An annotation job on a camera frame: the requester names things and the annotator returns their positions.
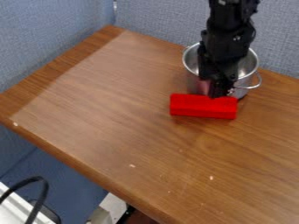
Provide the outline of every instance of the black cable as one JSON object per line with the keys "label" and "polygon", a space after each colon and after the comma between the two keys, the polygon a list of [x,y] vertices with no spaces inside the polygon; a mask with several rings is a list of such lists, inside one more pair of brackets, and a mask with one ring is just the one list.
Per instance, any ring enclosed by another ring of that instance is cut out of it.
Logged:
{"label": "black cable", "polygon": [[5,199],[8,198],[8,196],[16,191],[19,190],[20,188],[23,188],[24,186],[29,185],[31,183],[35,183],[35,182],[41,182],[43,184],[43,187],[41,187],[41,194],[40,194],[40,197],[36,201],[36,204],[32,208],[32,212],[28,216],[28,219],[25,221],[24,224],[33,224],[33,221],[36,219],[36,216],[43,208],[43,203],[47,199],[47,196],[48,196],[48,191],[49,191],[49,184],[47,182],[47,180],[43,178],[43,177],[32,177],[32,178],[28,178],[25,180],[23,180],[21,182],[16,183],[9,189],[8,191],[4,193],[4,195],[0,197],[0,205],[3,204],[3,202],[5,201]]}

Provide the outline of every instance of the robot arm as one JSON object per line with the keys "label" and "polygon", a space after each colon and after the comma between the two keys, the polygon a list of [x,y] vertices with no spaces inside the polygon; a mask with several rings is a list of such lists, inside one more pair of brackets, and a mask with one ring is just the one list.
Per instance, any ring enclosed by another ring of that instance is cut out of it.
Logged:
{"label": "robot arm", "polygon": [[210,0],[207,30],[199,48],[200,79],[211,80],[210,97],[228,95],[239,79],[239,61],[256,36],[251,16],[259,0]]}

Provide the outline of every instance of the red block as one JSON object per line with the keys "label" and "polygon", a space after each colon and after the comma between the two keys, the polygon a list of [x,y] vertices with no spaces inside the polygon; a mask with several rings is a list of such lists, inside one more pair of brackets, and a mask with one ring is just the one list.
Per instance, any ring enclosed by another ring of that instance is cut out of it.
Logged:
{"label": "red block", "polygon": [[238,102],[236,98],[228,96],[211,99],[204,95],[172,94],[171,115],[236,119]]}

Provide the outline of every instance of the stainless steel pot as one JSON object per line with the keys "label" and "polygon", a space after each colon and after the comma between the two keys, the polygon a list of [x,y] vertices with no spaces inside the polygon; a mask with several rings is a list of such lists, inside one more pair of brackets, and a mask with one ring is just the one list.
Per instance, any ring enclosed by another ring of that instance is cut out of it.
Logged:
{"label": "stainless steel pot", "polygon": [[[188,74],[188,90],[191,94],[207,95],[210,92],[208,80],[200,80],[199,78],[199,62],[198,62],[198,49],[200,43],[188,46],[184,49],[182,62],[184,67],[191,72]],[[238,81],[235,83],[235,88],[232,89],[228,95],[236,97],[238,99],[243,98],[250,89],[259,88],[262,85],[262,76],[258,73],[259,59],[258,55],[252,49],[250,49],[247,57],[240,60],[238,71]],[[258,77],[258,84],[252,86],[254,75]]]}

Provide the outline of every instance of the wooden table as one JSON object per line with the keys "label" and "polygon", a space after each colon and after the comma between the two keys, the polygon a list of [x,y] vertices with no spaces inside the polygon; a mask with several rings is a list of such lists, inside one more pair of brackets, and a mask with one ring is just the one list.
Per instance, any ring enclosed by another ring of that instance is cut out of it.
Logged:
{"label": "wooden table", "polygon": [[107,27],[0,96],[1,123],[160,223],[299,223],[299,80],[238,120],[171,117],[183,47]]}

